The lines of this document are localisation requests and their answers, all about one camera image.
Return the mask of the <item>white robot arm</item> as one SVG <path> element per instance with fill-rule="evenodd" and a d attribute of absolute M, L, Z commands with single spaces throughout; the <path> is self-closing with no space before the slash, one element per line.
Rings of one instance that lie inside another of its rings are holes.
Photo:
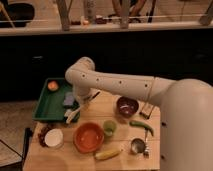
<path fill-rule="evenodd" d="M 93 88 L 144 103 L 160 111 L 160 171 L 213 171 L 213 86 L 198 79 L 97 72 L 82 57 L 65 72 L 74 96 L 84 102 Z"/>

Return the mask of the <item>white cloth-wrapped gripper body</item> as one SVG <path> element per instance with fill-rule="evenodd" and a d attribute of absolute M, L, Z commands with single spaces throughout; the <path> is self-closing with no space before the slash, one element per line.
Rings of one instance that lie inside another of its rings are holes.
<path fill-rule="evenodd" d="M 79 104 L 78 109 L 81 110 L 83 107 L 85 107 L 90 102 L 91 97 L 90 96 L 76 96 L 75 100 Z"/>

